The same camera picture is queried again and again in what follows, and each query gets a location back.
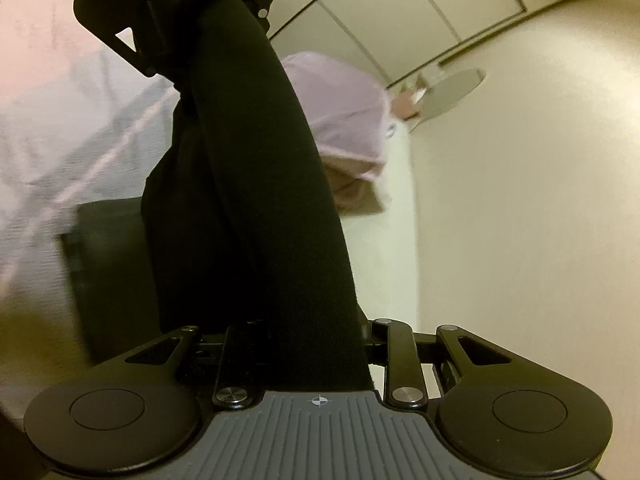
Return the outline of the mauve pillow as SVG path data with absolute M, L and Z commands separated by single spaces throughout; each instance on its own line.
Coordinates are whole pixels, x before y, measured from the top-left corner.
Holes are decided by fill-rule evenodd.
M 318 52 L 297 52 L 281 63 L 304 111 L 337 208 L 357 208 L 387 164 L 390 98 L 370 74 Z

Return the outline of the cream wardrobe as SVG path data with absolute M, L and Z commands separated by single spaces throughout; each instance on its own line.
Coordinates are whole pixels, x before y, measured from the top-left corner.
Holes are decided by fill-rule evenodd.
M 314 51 L 397 84 L 563 0 L 274 0 L 279 56 Z

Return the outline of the pink grey bedspread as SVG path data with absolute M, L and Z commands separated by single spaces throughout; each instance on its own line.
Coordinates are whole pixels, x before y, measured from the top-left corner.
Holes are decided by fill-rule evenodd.
M 137 196 L 177 96 L 76 21 L 1 0 L 1 401 L 18 412 L 86 362 L 58 249 L 80 203 Z

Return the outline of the folded dark clothes stack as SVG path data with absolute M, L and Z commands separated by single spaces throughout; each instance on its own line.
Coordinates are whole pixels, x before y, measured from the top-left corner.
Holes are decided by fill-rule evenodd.
M 91 363 L 162 334 L 139 197 L 78 205 L 58 239 Z

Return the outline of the black zip fleece jacket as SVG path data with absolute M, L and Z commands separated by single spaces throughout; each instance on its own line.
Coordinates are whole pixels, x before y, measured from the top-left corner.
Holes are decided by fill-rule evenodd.
M 160 326 L 250 326 L 254 384 L 372 386 L 340 218 L 308 122 L 242 0 L 154 6 L 180 98 L 141 203 Z

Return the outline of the round bedside table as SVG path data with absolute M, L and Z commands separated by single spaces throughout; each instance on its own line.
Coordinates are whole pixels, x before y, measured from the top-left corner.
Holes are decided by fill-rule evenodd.
M 390 101 L 392 115 L 413 128 L 445 114 L 475 91 L 486 79 L 481 68 L 467 68 L 455 73 L 427 76 L 421 72 L 412 84 L 403 84 Z

